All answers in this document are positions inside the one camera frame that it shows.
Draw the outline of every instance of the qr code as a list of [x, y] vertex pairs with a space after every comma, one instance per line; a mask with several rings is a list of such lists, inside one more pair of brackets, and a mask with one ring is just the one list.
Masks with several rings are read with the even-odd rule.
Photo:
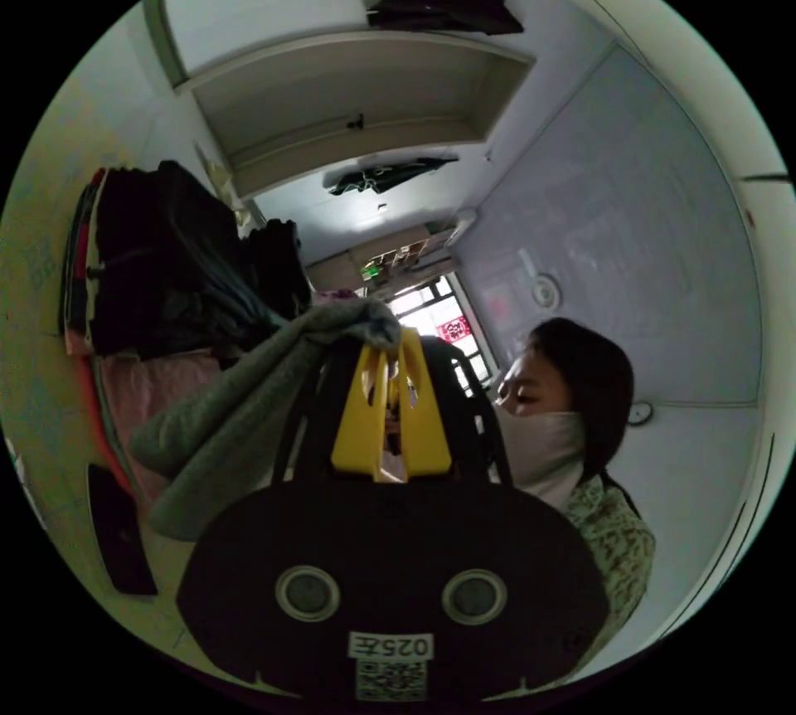
[[425, 701], [426, 663], [357, 661], [359, 701]]

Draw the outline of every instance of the patterned shirt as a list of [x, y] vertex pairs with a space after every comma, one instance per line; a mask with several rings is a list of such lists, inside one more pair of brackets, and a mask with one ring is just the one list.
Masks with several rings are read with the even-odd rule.
[[563, 679], [534, 693], [565, 684], [581, 671], [627, 623], [647, 590], [653, 569], [655, 537], [636, 515], [622, 491], [600, 477], [575, 489], [564, 515], [586, 541], [603, 576], [608, 619], [595, 642]]

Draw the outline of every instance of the shelf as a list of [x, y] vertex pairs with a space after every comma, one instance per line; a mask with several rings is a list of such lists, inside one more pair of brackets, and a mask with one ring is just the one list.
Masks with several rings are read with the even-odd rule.
[[486, 142], [533, 64], [447, 35], [339, 32], [249, 52], [183, 89], [251, 198], [347, 159]]

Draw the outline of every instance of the gray towel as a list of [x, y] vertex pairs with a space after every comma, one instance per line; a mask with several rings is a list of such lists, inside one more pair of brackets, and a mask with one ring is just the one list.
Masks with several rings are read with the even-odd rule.
[[310, 309], [208, 387], [135, 431], [130, 453], [171, 481], [149, 514], [157, 533], [196, 541], [223, 510], [258, 488], [273, 468], [299, 388], [344, 336], [395, 350], [400, 325], [376, 299]]

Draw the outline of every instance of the red sign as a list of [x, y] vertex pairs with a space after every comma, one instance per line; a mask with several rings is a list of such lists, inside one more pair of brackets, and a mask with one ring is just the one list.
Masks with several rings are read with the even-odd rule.
[[444, 323], [437, 326], [437, 333], [440, 338], [444, 339], [449, 344], [458, 342], [464, 339], [465, 336], [470, 335], [470, 326], [464, 317], [457, 317], [452, 319], [449, 323]]

